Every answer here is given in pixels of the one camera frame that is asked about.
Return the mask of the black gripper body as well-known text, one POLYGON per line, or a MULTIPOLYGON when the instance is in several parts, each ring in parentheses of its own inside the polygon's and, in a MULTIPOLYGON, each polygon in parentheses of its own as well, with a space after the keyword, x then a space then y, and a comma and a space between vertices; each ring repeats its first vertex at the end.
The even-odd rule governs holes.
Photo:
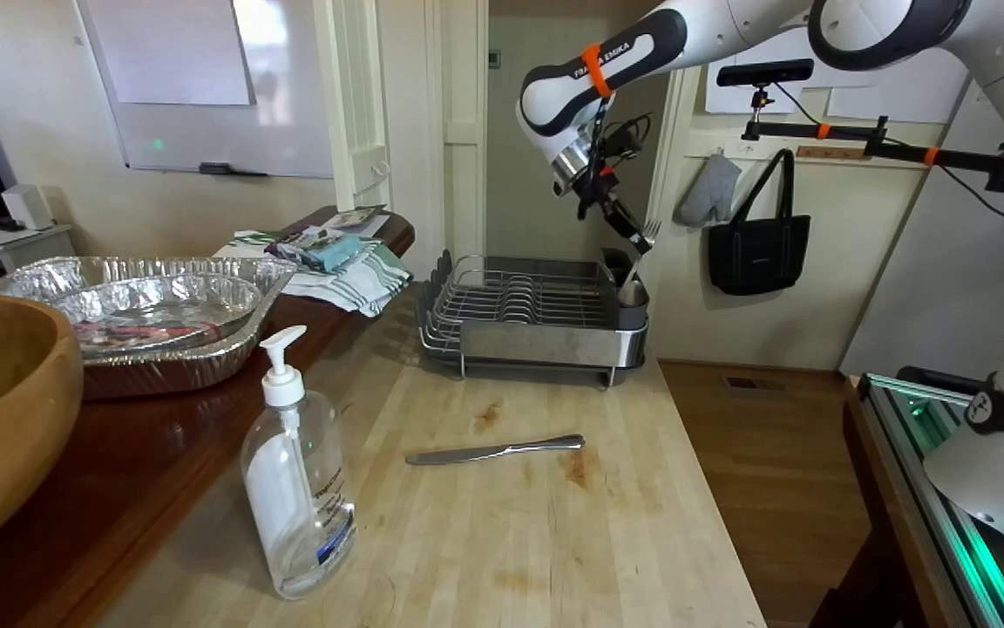
POLYGON ((608 162, 596 162, 573 192, 580 197, 580 213, 601 208, 610 215, 618 208, 618 170, 608 162))

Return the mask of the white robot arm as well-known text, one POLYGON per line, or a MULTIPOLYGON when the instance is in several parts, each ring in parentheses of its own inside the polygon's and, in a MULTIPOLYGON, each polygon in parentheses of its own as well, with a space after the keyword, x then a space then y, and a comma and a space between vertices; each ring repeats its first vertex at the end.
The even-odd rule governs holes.
POLYGON ((580 57, 532 65, 516 92, 516 121, 554 182, 603 208, 639 253, 654 284, 650 351, 845 375, 1004 369, 1004 136, 990 136, 972 165, 888 136, 880 154, 903 157, 903 169, 809 169, 797 192, 813 215, 804 275, 748 298, 710 288, 707 238, 680 233, 666 197, 633 220, 596 174, 596 118, 622 92, 666 77, 672 113, 654 184, 688 184, 704 74, 738 65, 787 32, 809 43, 813 63, 850 74, 945 48, 1004 125, 1004 0, 658 0, 580 57))

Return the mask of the green lit robot base rail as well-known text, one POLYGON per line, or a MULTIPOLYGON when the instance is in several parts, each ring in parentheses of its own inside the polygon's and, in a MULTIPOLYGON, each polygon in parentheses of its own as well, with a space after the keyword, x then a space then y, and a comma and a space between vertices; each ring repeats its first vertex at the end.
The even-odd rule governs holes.
POLYGON ((873 520, 940 624, 1004 628, 1004 433, 981 379, 866 375, 848 414, 873 520))

